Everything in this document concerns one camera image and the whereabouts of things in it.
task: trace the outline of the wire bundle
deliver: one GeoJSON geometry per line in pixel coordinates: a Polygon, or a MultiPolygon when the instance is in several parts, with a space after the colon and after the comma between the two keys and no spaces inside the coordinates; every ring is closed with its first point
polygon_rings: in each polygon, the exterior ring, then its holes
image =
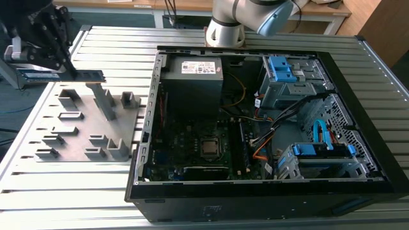
{"type": "Polygon", "coordinates": [[[272,137],[275,136],[275,132],[276,132],[278,128],[280,127],[280,123],[286,119],[288,119],[294,115],[296,115],[299,113],[299,111],[300,111],[300,108],[311,100],[322,99],[322,98],[327,98],[327,97],[328,97],[328,93],[327,92],[318,93],[318,95],[307,96],[300,101],[294,103],[287,109],[283,110],[283,112],[279,114],[278,118],[274,120],[274,122],[272,122],[272,124],[270,126],[270,131],[263,136],[260,136],[256,139],[251,140],[251,144],[255,145],[255,144],[258,144],[259,142],[262,142],[266,139],[266,141],[263,142],[263,144],[259,147],[258,151],[255,152],[254,157],[258,156],[262,148],[270,143],[272,137]]]}
{"type": "Polygon", "coordinates": [[[166,0],[166,4],[167,4],[167,9],[168,9],[170,19],[174,22],[172,26],[174,28],[176,28],[176,22],[178,22],[176,2],[175,0],[174,0],[174,3],[171,2],[171,0],[166,0]]]}

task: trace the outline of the case label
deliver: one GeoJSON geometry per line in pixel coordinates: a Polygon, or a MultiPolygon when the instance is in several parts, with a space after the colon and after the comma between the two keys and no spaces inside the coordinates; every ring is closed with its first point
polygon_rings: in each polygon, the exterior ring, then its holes
{"type": "Polygon", "coordinates": [[[270,174],[274,174],[274,167],[267,163],[264,169],[268,171],[270,174]]]}
{"type": "Polygon", "coordinates": [[[216,63],[212,61],[184,61],[182,73],[188,74],[216,74],[216,63]]]}
{"type": "Polygon", "coordinates": [[[260,99],[256,99],[256,100],[255,100],[255,106],[256,106],[258,108],[260,108],[260,106],[262,106],[262,100],[260,100],[260,99]]]}

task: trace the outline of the table leg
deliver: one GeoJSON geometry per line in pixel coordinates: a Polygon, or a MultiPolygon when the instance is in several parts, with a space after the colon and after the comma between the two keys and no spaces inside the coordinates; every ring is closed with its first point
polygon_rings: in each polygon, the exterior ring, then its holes
{"type": "Polygon", "coordinates": [[[164,28],[164,11],[155,10],[154,11],[154,18],[155,18],[155,28],[163,29],[164,28]]]}
{"type": "Polygon", "coordinates": [[[327,30],[324,32],[326,35],[336,35],[338,34],[339,29],[343,25],[344,19],[346,19],[344,16],[335,17],[335,19],[330,23],[327,30]]]}

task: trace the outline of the metal table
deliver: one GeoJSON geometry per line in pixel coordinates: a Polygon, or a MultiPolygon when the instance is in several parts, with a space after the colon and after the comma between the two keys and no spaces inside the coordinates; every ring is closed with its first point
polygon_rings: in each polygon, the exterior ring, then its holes
{"type": "MultiPolygon", "coordinates": [[[[203,46],[204,42],[202,30],[95,26],[78,35],[72,59],[79,69],[103,69],[107,76],[104,87],[112,94],[134,91],[143,97],[142,104],[146,105],[156,46],[203,46]]],[[[248,33],[247,45],[250,48],[331,52],[409,175],[409,93],[367,43],[348,36],[279,34],[266,38],[248,33]]],[[[50,105],[58,103],[55,92],[64,88],[91,93],[83,83],[48,84],[0,164],[3,229],[284,229],[295,226],[307,230],[327,230],[330,226],[354,230],[363,227],[408,229],[409,197],[375,204],[339,218],[150,223],[134,204],[124,202],[130,162],[36,163],[34,160],[35,144],[30,141],[44,132],[36,130],[42,124],[35,121],[52,110],[50,105]]],[[[142,109],[134,148],[142,136],[143,116],[142,109]]]]}

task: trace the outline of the motherboard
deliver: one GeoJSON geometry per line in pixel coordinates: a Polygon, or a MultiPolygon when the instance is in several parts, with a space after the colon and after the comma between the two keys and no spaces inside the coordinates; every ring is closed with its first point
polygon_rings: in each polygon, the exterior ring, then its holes
{"type": "Polygon", "coordinates": [[[152,181],[262,179],[260,164],[251,163],[251,121],[222,119],[174,122],[152,154],[152,181]]]}

